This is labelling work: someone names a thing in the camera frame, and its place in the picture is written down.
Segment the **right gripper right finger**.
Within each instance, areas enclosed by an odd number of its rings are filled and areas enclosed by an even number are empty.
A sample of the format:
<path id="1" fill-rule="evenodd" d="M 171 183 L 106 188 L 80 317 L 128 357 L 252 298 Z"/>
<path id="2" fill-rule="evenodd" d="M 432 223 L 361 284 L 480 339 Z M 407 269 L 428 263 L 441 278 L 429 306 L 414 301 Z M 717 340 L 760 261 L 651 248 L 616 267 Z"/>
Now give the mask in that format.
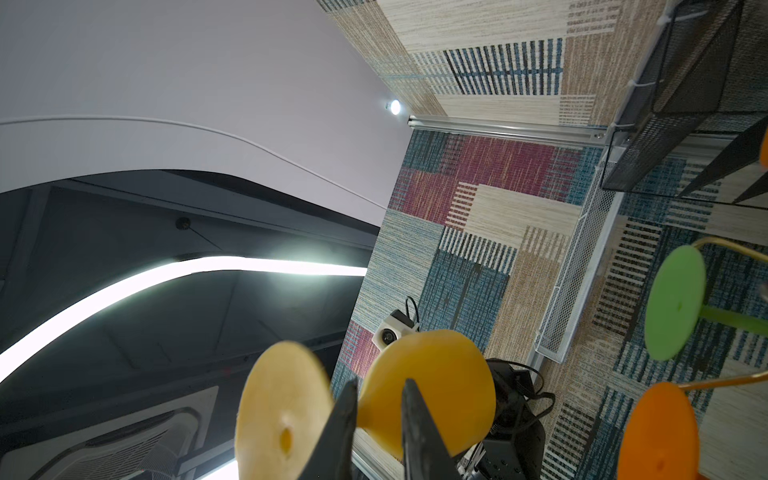
<path id="1" fill-rule="evenodd" d="M 405 381 L 402 391 L 401 426 L 405 479 L 461 479 L 413 379 Z"/>

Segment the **yellow wine glass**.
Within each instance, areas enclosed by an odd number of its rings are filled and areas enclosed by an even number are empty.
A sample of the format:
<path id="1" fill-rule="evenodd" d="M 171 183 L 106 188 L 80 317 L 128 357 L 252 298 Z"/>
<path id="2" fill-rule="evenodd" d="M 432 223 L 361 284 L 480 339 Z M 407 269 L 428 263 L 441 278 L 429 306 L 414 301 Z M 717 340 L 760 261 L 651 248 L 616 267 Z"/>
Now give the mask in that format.
<path id="1" fill-rule="evenodd" d="M 407 335 L 373 362 L 357 410 L 358 427 L 395 459 L 403 457 L 400 408 L 409 379 L 416 382 L 450 455 L 489 433 L 496 394 L 482 352 L 453 330 Z M 281 341 L 267 349 L 240 399 L 234 446 L 239 478 L 298 478 L 333 405 L 328 376 L 307 347 Z"/>

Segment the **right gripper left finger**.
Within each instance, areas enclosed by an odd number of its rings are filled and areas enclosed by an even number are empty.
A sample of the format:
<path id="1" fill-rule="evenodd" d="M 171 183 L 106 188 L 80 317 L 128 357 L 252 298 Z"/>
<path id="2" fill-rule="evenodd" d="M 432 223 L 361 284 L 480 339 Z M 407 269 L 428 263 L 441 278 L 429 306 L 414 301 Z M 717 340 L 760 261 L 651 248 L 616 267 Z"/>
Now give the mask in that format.
<path id="1" fill-rule="evenodd" d="M 348 381 L 323 428 L 299 480 L 349 480 L 357 428 L 358 381 Z"/>

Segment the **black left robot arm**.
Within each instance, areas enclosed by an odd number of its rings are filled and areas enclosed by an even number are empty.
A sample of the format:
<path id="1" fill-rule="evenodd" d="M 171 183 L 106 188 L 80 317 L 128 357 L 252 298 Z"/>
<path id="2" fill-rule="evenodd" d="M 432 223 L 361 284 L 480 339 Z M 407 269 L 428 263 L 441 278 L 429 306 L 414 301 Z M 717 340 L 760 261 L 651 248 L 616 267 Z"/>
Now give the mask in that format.
<path id="1" fill-rule="evenodd" d="M 463 479 L 538 479 L 546 433 L 542 419 L 556 396 L 544 390 L 543 376 L 528 365 L 491 358 L 494 420 L 485 438 L 455 458 Z"/>

